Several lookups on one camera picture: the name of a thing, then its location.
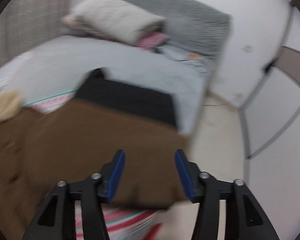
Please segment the brown coat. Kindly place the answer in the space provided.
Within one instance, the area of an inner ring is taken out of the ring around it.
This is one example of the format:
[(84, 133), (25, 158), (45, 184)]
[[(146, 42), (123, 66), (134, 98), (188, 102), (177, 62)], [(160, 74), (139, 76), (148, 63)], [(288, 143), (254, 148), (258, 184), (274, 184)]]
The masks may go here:
[(164, 122), (71, 99), (43, 114), (0, 94), (0, 230), (21, 239), (57, 181), (85, 179), (117, 150), (126, 164), (116, 205), (165, 209), (185, 200), (174, 154), (187, 140)]

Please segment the pink patterned striped blanket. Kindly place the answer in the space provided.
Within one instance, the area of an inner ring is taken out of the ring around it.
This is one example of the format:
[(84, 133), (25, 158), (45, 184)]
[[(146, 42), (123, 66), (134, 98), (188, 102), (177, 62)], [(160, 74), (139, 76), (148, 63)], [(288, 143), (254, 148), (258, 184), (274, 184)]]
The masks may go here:
[[(47, 114), (59, 109), (74, 96), (75, 92), (68, 91), (43, 98), (31, 103), (31, 107)], [(160, 226), (153, 224), (154, 210), (131, 210), (119, 207), (103, 207), (103, 214), (110, 239), (153, 239)]]

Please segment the black garment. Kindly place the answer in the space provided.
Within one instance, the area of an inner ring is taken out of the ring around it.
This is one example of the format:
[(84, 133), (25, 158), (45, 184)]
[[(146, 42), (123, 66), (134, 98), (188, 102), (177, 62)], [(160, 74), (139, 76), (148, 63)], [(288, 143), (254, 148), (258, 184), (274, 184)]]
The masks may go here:
[(177, 127), (171, 95), (110, 80), (106, 68), (97, 68), (89, 72), (74, 98)]

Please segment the grey bed sheet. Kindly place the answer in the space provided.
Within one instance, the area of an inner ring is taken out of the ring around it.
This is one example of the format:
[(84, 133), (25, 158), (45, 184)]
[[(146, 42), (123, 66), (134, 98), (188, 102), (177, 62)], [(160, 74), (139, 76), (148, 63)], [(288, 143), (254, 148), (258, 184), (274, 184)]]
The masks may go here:
[(61, 36), (16, 56), (0, 68), (0, 93), (18, 90), (25, 103), (73, 92), (92, 70), (109, 79), (170, 93), (180, 132), (193, 132), (207, 88), (209, 62), (172, 46), (161, 54), (88, 37)]

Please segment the grey padded headboard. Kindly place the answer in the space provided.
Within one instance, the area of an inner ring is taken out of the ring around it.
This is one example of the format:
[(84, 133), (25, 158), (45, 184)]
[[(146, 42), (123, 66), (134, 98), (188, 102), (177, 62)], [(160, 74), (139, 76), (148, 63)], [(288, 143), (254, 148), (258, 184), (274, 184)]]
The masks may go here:
[(195, 0), (124, 0), (165, 18), (168, 44), (215, 60), (230, 30), (230, 15)]

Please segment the pink folded cloth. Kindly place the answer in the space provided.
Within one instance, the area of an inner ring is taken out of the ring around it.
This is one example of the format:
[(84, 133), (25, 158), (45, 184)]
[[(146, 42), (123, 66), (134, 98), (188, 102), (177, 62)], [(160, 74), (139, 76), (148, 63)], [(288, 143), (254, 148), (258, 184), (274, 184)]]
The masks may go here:
[(164, 44), (169, 39), (170, 36), (165, 33), (153, 32), (139, 40), (135, 46), (143, 50), (152, 50)]

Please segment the grey patterned curtain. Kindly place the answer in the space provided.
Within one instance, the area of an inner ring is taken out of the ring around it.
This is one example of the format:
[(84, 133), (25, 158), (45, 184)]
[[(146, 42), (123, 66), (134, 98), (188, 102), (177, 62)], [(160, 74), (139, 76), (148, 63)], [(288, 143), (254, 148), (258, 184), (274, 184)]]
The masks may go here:
[(70, 0), (11, 0), (0, 15), (0, 67), (61, 34)]

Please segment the folded beige quilt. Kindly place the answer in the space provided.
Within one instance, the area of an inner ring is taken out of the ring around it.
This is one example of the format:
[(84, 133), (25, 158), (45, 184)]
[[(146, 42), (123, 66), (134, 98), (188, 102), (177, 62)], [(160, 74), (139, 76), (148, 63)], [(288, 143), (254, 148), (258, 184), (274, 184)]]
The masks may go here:
[(160, 30), (165, 20), (124, 0), (84, 0), (62, 18), (62, 23), (94, 37), (136, 46), (149, 33)]

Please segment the white wardrobe with grey frame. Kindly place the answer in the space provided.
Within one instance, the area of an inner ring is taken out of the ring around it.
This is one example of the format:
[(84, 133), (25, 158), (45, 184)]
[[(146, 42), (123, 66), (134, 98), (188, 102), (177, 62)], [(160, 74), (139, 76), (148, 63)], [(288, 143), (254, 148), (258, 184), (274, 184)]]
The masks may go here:
[(239, 109), (244, 179), (280, 239), (300, 239), (300, 11), (291, 4), (274, 59)]

